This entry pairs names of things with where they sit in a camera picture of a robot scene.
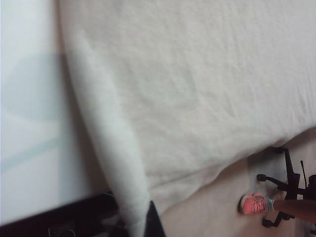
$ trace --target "shoe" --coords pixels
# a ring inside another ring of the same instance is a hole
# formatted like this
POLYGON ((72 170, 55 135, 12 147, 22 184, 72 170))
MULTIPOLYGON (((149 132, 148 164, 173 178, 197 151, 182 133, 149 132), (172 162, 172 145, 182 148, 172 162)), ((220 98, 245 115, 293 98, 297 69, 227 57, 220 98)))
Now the shoe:
POLYGON ((262 213, 266 210, 266 199, 260 193, 244 195, 238 204, 238 212, 241 214, 262 213))

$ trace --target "beige carpet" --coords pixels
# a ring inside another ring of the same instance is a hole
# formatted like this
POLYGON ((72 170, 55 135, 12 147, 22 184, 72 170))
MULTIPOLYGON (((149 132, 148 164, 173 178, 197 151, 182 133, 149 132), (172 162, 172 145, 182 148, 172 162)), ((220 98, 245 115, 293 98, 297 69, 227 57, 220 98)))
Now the beige carpet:
MULTIPOLYGON (((311 129, 288 142, 294 172, 301 173, 300 187, 304 187, 300 160, 304 161, 306 176, 316 173, 316 130, 311 129)), ((242 216, 237 212, 239 198, 259 191, 270 197, 282 198, 271 183, 256 181, 259 173, 286 180, 284 154, 266 149, 242 159, 226 168, 211 184, 201 188, 189 199, 169 208, 161 217, 168 237, 309 237, 313 225, 299 219, 282 221, 278 228, 264 228, 263 214, 242 216)), ((268 213, 274 218, 277 213, 268 213)))

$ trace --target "white sheet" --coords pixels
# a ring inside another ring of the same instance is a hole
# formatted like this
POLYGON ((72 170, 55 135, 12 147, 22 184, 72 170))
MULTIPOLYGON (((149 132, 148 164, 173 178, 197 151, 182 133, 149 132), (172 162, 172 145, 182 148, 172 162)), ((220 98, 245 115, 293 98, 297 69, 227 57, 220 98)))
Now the white sheet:
POLYGON ((123 217, 316 125, 314 1, 66 0, 73 84, 123 217))

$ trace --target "white wall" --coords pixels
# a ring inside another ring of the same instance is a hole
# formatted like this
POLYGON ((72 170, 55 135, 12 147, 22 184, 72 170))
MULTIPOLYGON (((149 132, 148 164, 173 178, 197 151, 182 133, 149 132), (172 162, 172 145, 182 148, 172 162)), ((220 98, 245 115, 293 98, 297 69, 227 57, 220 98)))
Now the white wall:
POLYGON ((100 193, 55 0, 1 1, 1 224, 100 193))

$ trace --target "office chair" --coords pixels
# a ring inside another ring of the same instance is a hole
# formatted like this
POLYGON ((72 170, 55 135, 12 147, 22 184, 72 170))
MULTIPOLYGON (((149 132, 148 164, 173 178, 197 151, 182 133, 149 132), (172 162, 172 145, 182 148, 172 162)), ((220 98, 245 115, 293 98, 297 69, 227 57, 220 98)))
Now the office chair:
MULTIPOLYGON (((300 189, 298 187, 299 182, 300 182, 300 174, 294 173, 293 171, 293 166, 292 166, 289 150, 279 147, 279 148, 276 148, 275 151, 277 153, 283 153, 283 152, 285 153, 285 164, 286 164, 286 173, 287 173, 288 183, 286 184, 284 182, 281 182, 277 179, 266 176, 264 174, 258 174, 257 180, 260 182, 266 182, 268 180, 276 184, 278 190, 282 190, 286 192, 286 196, 284 200, 297 199, 298 194, 302 195, 303 199, 316 200, 316 175, 312 175, 309 177, 309 184, 307 186, 304 165, 303 165, 303 161, 301 160, 301 166, 303 169, 304 180, 305 180, 305 188, 300 189)), ((280 211, 274 222, 264 218, 262 220, 262 225, 266 228, 278 227, 282 219, 288 221, 290 218, 294 219, 295 217, 280 211)), ((311 230, 311 234, 316 235, 316 230, 311 230)))

